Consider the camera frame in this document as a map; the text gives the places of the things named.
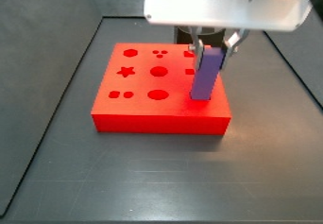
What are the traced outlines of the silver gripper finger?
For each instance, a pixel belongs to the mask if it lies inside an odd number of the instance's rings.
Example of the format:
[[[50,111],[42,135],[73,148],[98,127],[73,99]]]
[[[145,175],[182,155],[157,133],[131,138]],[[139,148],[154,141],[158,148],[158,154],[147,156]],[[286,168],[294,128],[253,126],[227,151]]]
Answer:
[[[190,26],[189,29],[190,29],[190,35],[191,35],[191,38],[193,38],[193,43],[190,44],[190,50],[195,54],[195,69],[199,69],[203,51],[205,51],[203,41],[198,37],[199,32],[202,30],[202,27],[201,26]]]
[[[246,28],[237,29],[233,35],[223,40],[222,51],[225,53],[221,68],[226,67],[230,57],[238,52],[239,46],[249,36],[250,30]]]

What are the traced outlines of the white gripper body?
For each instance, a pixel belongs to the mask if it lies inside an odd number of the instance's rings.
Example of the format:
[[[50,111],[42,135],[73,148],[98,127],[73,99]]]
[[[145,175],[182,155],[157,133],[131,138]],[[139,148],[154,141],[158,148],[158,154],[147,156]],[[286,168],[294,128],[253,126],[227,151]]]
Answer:
[[[293,31],[312,12],[312,0],[146,0],[153,24]]]

